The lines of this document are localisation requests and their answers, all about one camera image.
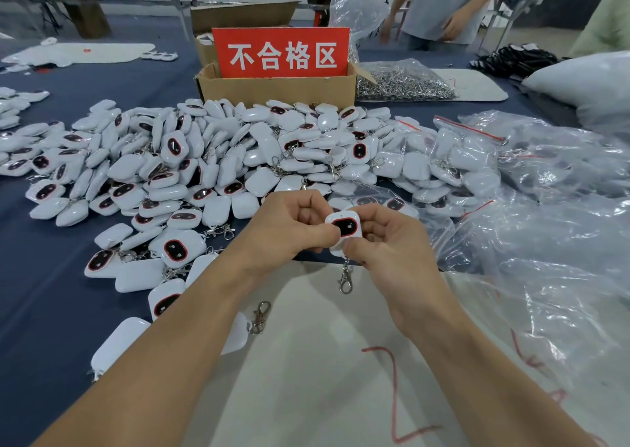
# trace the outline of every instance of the gray shirt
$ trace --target gray shirt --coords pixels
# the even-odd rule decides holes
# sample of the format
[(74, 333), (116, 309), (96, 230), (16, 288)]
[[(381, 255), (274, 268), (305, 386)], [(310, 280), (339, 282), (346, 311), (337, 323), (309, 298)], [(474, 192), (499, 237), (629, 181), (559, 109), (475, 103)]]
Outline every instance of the gray shirt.
[[(402, 30), (415, 37), (438, 41), (442, 36), (444, 22), (468, 1), (412, 0)], [(453, 42), (458, 44), (472, 43), (485, 13), (485, 8), (477, 11), (462, 33)]]

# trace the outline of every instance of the left hand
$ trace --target left hand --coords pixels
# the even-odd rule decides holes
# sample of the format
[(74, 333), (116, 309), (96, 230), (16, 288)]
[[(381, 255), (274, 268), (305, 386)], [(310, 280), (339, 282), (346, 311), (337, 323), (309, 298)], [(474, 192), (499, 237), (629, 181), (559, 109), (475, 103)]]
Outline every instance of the left hand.
[(442, 25), (442, 41), (453, 41), (462, 33), (466, 24), (471, 20), (473, 12), (466, 6), (455, 11)]
[(337, 243), (339, 228), (324, 223), (332, 212), (317, 190), (274, 192), (221, 256), (238, 257), (245, 272), (265, 276), (302, 250), (321, 252)]

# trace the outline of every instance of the hand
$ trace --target hand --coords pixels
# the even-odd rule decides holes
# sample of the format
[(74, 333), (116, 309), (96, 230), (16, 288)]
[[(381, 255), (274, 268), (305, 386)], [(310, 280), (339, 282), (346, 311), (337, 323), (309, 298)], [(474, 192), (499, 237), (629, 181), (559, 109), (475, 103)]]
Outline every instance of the hand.
[(443, 41), (453, 41), (462, 33), (466, 24), (473, 17), (473, 11), (469, 10), (466, 6), (461, 7), (455, 11), (450, 18), (442, 25), (442, 37)]
[(432, 310), (443, 312), (457, 303), (421, 222), (377, 203), (351, 210), (358, 213), (365, 238), (348, 238), (343, 252), (368, 269), (400, 332), (409, 337)]
[(221, 256), (238, 257), (246, 273), (265, 276), (302, 250), (321, 252), (337, 243), (339, 228), (324, 224), (332, 212), (317, 190), (272, 193)]
[(381, 44), (389, 43), (389, 34), (392, 32), (392, 26), (394, 25), (394, 18), (395, 18), (395, 15), (390, 14), (389, 16), (387, 16), (385, 21), (383, 21), (383, 25), (381, 26), (381, 35), (380, 35)]

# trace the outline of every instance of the floor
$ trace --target floor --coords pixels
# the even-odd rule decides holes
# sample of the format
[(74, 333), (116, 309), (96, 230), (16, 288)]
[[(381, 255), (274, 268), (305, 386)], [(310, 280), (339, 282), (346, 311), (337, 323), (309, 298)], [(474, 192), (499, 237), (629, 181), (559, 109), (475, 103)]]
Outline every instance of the floor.
[[(48, 36), (56, 36), (63, 41), (76, 41), (80, 37), (74, 28), (74, 24), (67, 19), (57, 20), (63, 25), (59, 33), (55, 33), (50, 24), (43, 24), (40, 15), (38, 22), (45, 28)], [(116, 41), (138, 41), (138, 35), (149, 36), (150, 39), (161, 37), (183, 37), (181, 22), (177, 17), (151, 17), (133, 15), (109, 15), (108, 21), (112, 27), (112, 35), (103, 40)], [(292, 21), (295, 26), (308, 26), (309, 21)], [(476, 41), (469, 46), (469, 52), (476, 53), (479, 43), (486, 29), (481, 29)], [(33, 29), (24, 14), (4, 13), (0, 14), (0, 33), (7, 34), (17, 39), (39, 39), (35, 29)], [(555, 53), (557, 56), (568, 55), (569, 49), (579, 35), (577, 30), (557, 29), (557, 28), (516, 28), (512, 29), (508, 36), (508, 43), (524, 44), (536, 43), (540, 48)], [(484, 42), (484, 47), (493, 48), (500, 38), (500, 29), (493, 28)], [(378, 39), (372, 37), (362, 42), (362, 47), (378, 45)], [(399, 50), (400, 46), (392, 43), (384, 49)]]

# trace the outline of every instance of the light green sleeve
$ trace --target light green sleeve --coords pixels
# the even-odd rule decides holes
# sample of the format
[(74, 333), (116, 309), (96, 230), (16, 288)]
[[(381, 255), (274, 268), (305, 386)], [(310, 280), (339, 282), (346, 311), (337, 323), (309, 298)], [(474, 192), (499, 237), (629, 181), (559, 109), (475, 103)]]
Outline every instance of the light green sleeve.
[(630, 0), (602, 0), (569, 55), (624, 50), (630, 50)]

